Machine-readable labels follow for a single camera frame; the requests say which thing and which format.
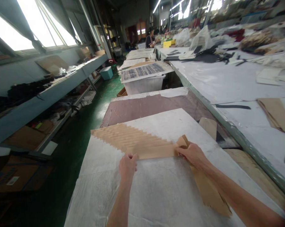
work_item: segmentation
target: plastic storage bin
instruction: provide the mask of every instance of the plastic storage bin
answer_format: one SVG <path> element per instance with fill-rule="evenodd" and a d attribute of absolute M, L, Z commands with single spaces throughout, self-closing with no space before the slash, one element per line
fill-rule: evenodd
<path fill-rule="evenodd" d="M 121 48 L 115 48 L 114 52 L 115 52 L 116 57 L 122 56 L 122 49 Z"/>
<path fill-rule="evenodd" d="M 100 75 L 102 76 L 102 78 L 103 78 L 104 80 L 109 80 L 109 79 L 111 79 L 112 76 L 113 76 L 113 71 L 112 71 L 111 66 L 106 67 L 106 68 L 103 68 L 103 69 L 100 71 Z"/>
<path fill-rule="evenodd" d="M 138 49 L 145 49 L 145 43 L 136 44 Z"/>
<path fill-rule="evenodd" d="M 123 85 L 126 88 L 128 95 L 158 91 L 161 90 L 162 82 L 165 76 L 166 75 L 164 74 L 162 76 L 155 76 L 141 80 L 135 80 L 128 83 L 123 83 Z"/>

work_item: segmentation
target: white work table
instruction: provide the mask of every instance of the white work table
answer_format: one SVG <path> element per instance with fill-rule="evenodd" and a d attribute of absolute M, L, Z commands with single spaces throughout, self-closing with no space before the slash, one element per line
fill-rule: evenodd
<path fill-rule="evenodd" d="M 161 60 L 178 50 L 183 54 L 189 48 L 158 48 Z M 256 55 L 239 50 L 241 58 Z M 285 193 L 285 133 L 272 128 L 257 98 L 281 98 L 285 106 L 285 82 L 280 86 L 256 83 L 256 75 L 265 66 L 245 62 L 239 66 L 224 62 L 170 61 L 183 86 L 187 86 L 231 133 L 243 149 L 268 173 Z M 217 108 L 215 104 L 244 105 L 240 108 Z"/>

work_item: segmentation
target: red item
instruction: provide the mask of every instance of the red item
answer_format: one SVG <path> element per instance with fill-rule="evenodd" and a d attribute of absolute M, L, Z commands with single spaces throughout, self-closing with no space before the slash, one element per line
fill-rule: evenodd
<path fill-rule="evenodd" d="M 196 18 L 194 24 L 193 24 L 193 28 L 197 28 L 200 26 L 200 19 L 199 18 Z"/>
<path fill-rule="evenodd" d="M 117 63 L 117 62 L 114 60 L 114 58 L 109 59 L 108 61 L 109 61 L 109 63 L 110 63 L 111 65 L 114 65 L 114 64 L 116 64 L 116 63 Z"/>
<path fill-rule="evenodd" d="M 243 34 L 244 34 L 244 29 L 227 33 L 227 35 L 230 37 L 236 37 L 236 42 L 240 42 L 241 40 L 243 40 L 244 38 Z"/>

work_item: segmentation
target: forearm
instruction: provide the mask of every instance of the forearm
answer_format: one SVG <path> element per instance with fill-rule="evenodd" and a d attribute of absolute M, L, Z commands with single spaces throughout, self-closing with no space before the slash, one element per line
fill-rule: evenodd
<path fill-rule="evenodd" d="M 132 181 L 121 181 L 107 227 L 127 227 Z"/>
<path fill-rule="evenodd" d="M 203 171 L 247 227 L 285 226 L 285 220 L 282 217 L 242 189 L 212 164 L 205 164 Z"/>

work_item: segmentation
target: worker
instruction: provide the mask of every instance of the worker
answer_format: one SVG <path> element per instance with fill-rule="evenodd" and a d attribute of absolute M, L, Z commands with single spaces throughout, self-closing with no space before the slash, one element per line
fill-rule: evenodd
<path fill-rule="evenodd" d="M 155 37 L 154 37 L 154 28 L 150 27 L 149 31 L 148 31 L 148 36 L 145 40 L 145 47 L 146 48 L 154 48 L 154 46 L 159 42 L 160 40 L 156 40 L 155 41 Z"/>
<path fill-rule="evenodd" d="M 176 151 L 206 174 L 247 227 L 285 226 L 282 217 L 214 167 L 198 145 L 190 142 L 188 149 L 176 148 Z M 106 227 L 128 226 L 130 190 L 134 173 L 137 171 L 137 158 L 137 154 L 125 154 L 119 162 L 120 185 Z"/>

